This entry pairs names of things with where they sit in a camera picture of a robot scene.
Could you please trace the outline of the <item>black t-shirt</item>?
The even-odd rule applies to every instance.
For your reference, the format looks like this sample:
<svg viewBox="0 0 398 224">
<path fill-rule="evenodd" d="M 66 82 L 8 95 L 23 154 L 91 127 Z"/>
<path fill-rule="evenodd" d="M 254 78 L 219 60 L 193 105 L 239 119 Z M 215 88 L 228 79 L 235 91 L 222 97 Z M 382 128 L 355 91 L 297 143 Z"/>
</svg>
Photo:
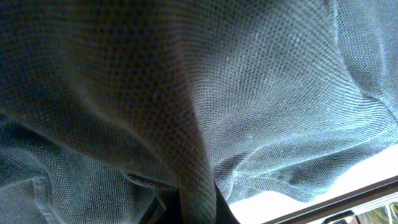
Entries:
<svg viewBox="0 0 398 224">
<path fill-rule="evenodd" d="M 396 143 L 396 1 L 1 2 L 2 223 L 215 223 Z"/>
</svg>

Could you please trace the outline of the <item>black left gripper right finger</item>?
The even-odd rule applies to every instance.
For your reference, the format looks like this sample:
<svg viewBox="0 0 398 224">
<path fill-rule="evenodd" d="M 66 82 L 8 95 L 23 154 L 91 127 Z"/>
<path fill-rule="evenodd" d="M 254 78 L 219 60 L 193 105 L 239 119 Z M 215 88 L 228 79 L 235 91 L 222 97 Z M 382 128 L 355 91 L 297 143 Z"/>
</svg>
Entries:
<svg viewBox="0 0 398 224">
<path fill-rule="evenodd" d="M 239 224 L 236 217 L 230 210 L 226 200 L 220 192 L 220 189 L 215 185 L 216 190 L 216 224 Z"/>
</svg>

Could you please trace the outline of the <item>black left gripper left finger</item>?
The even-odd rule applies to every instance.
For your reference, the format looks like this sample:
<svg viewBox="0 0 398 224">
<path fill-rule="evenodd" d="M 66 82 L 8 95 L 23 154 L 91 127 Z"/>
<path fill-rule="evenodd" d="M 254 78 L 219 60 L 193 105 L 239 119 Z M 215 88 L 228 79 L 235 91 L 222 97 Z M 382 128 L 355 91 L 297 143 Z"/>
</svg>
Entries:
<svg viewBox="0 0 398 224">
<path fill-rule="evenodd" d="M 180 189 L 152 189 L 154 198 L 139 224 L 183 224 Z"/>
</svg>

